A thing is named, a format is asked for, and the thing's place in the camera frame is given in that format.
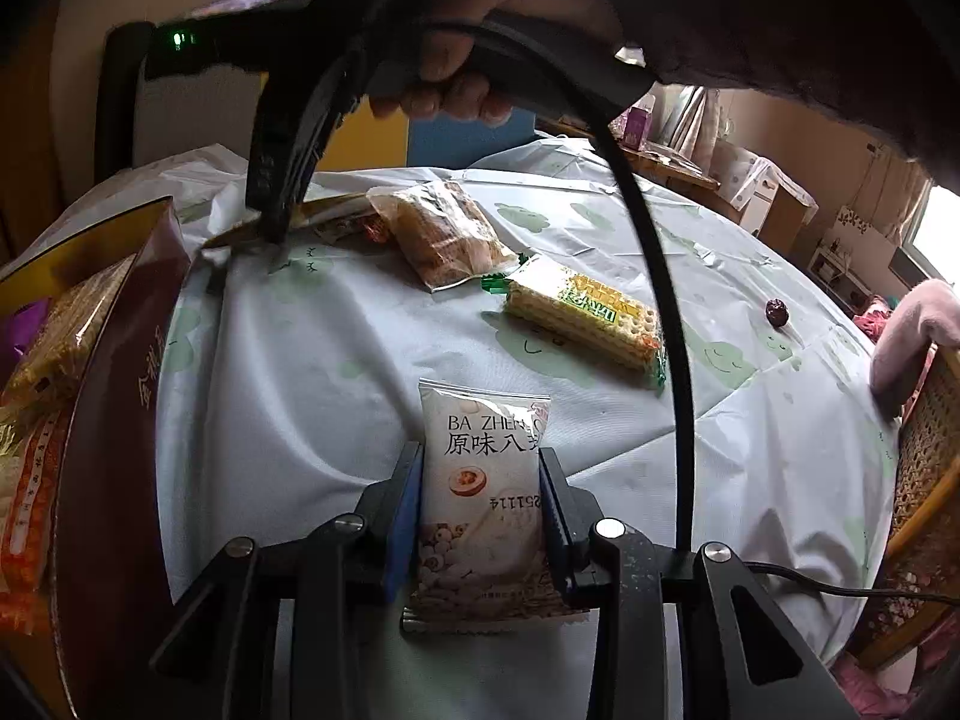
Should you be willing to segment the person right hand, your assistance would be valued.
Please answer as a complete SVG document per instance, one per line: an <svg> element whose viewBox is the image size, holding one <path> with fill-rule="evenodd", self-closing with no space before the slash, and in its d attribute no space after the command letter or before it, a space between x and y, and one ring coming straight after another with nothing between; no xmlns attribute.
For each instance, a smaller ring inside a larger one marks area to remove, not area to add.
<svg viewBox="0 0 960 720"><path fill-rule="evenodd" d="M617 57L624 45L612 0L430 0L409 71L370 106L378 119L444 112L498 127L516 107L578 117L587 104L610 122L654 85Z"/></svg>

